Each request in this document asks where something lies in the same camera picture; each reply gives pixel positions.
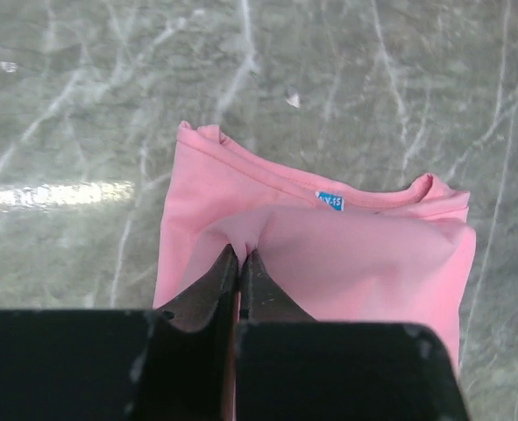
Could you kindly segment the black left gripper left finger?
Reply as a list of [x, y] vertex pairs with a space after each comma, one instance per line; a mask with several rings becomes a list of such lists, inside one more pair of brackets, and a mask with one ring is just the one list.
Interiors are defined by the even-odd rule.
[[238, 259], [157, 310], [0, 310], [0, 420], [229, 420]]

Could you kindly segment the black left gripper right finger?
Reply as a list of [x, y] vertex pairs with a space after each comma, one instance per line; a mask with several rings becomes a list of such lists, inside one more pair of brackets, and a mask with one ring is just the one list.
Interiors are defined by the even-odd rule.
[[239, 420], [466, 420], [447, 351], [425, 325], [314, 320], [251, 253], [239, 278]]

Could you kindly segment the pink t-shirt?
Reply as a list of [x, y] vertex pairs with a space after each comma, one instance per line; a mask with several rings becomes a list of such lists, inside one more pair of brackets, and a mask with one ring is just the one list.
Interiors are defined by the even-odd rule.
[[262, 159], [216, 125], [184, 122], [153, 303], [170, 302], [232, 246], [239, 260], [258, 252], [313, 318], [427, 325], [457, 361], [476, 249], [469, 199], [433, 174], [402, 191], [360, 191]]

